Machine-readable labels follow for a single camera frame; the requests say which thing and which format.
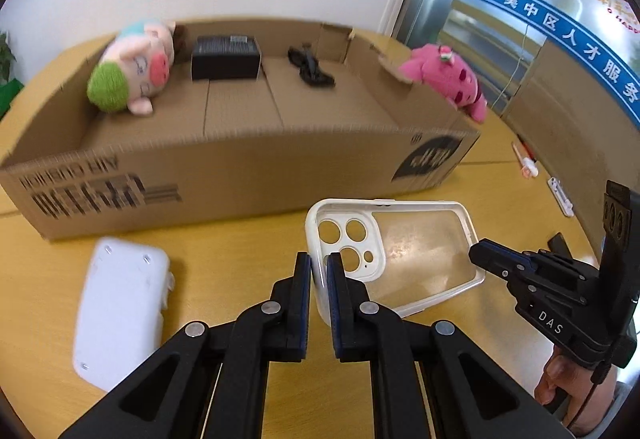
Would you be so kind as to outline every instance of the blue banner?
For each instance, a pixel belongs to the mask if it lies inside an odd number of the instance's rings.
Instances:
[[[640,82],[603,41],[544,0],[483,0],[553,39],[580,62],[616,99],[640,129]]]

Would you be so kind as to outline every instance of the black cable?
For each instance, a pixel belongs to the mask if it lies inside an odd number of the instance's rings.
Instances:
[[[578,410],[578,412],[574,415],[574,418],[571,419],[571,422],[569,423],[569,425],[567,426],[567,428],[569,430],[571,430],[571,427],[575,424],[576,421],[578,421],[578,418],[580,417],[580,414],[582,413],[582,411],[586,408],[586,406],[589,404],[589,401],[591,400],[591,397],[593,396],[593,393],[596,391],[596,388],[598,386],[594,383],[591,386],[591,390],[589,391],[589,393],[587,394],[587,398],[584,400],[584,403],[582,403],[582,405],[580,406],[580,409]]]
[[[311,53],[311,47],[303,46],[302,50],[290,47],[287,53],[289,62],[300,69],[300,77],[312,87],[334,87],[334,77],[322,71],[318,59]]]
[[[607,379],[610,370],[611,363],[609,363],[608,361],[601,361],[595,368],[593,374],[591,374],[591,389],[589,390],[589,393],[587,394],[587,397],[585,398],[582,405],[580,405],[578,412],[574,415],[574,418],[571,419],[571,422],[568,424],[567,428],[569,430],[571,430],[571,427],[575,424],[576,421],[578,421],[578,418],[580,417],[586,406],[589,404],[591,398],[593,397],[593,394],[598,388],[598,385],[603,384],[604,380]]]

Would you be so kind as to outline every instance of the green plant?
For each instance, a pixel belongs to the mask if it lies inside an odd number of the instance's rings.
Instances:
[[[15,61],[15,56],[6,42],[6,33],[0,33],[0,84],[9,81],[12,61]]]

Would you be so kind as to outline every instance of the white phone case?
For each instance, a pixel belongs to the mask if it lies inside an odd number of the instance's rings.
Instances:
[[[335,226],[324,240],[321,225]],[[350,224],[362,229],[350,235]],[[318,312],[331,325],[326,257],[346,249],[354,255],[345,275],[362,281],[372,300],[402,318],[459,295],[484,281],[486,272],[468,258],[478,236],[465,207],[453,201],[325,199],[305,221],[306,244]]]
[[[100,239],[78,310],[74,369],[111,390],[160,345],[162,315],[174,288],[162,249],[112,237]]]

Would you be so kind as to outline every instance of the pink stuffed toy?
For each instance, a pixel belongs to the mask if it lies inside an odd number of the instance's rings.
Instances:
[[[411,51],[411,59],[400,66],[400,72],[414,82],[429,84],[457,109],[471,119],[483,123],[486,99],[478,79],[459,55],[446,45],[427,44]]]

